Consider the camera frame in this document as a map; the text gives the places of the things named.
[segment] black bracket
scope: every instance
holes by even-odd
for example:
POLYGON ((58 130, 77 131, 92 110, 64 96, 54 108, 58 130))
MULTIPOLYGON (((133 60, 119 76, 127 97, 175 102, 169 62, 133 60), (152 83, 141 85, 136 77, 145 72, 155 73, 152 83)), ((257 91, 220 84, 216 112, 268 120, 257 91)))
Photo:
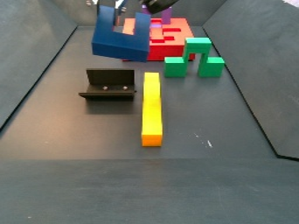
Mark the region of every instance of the black bracket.
POLYGON ((78 95, 86 99, 133 99, 135 70, 88 68, 88 90, 78 95))

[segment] yellow rectangular bar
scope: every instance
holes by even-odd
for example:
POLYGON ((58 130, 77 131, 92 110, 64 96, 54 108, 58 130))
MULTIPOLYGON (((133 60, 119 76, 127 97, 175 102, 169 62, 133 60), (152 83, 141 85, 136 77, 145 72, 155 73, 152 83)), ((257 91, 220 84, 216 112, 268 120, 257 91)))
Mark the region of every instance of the yellow rectangular bar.
POLYGON ((159 73, 144 73, 143 146, 163 144, 163 115, 159 73))

